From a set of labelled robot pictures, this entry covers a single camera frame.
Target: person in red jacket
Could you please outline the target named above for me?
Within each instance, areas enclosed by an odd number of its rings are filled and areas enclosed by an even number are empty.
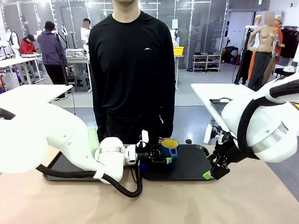
[[[28,34],[20,44],[20,54],[37,54],[36,48],[33,44],[35,41],[33,35]]]

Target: shoe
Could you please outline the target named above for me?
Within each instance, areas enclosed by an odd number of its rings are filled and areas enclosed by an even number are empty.
[[[68,98],[68,96],[64,96],[64,97],[61,97],[61,98],[55,98],[55,100],[57,101],[57,100],[63,100],[63,99],[66,99],[66,98]]]

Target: yellow basket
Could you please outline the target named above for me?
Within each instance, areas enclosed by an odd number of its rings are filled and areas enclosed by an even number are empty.
[[[183,55],[184,47],[173,47],[174,56]]]

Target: blue mug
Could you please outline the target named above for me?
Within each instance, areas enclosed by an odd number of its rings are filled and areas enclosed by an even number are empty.
[[[174,139],[165,139],[161,142],[162,151],[161,155],[174,167],[174,164],[178,158],[178,142]]]

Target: person in purple jacket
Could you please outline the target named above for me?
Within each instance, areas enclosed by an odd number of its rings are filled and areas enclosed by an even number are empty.
[[[42,34],[40,34],[37,37],[37,41],[42,51],[43,64],[53,84],[65,84],[64,72],[60,63],[56,37],[52,33],[54,29],[55,29],[55,24],[51,21],[46,21],[45,31],[43,31]],[[63,51],[63,55],[64,55],[64,65],[67,65],[64,51]],[[65,98],[67,98],[67,96],[63,93],[55,100],[61,100]]]

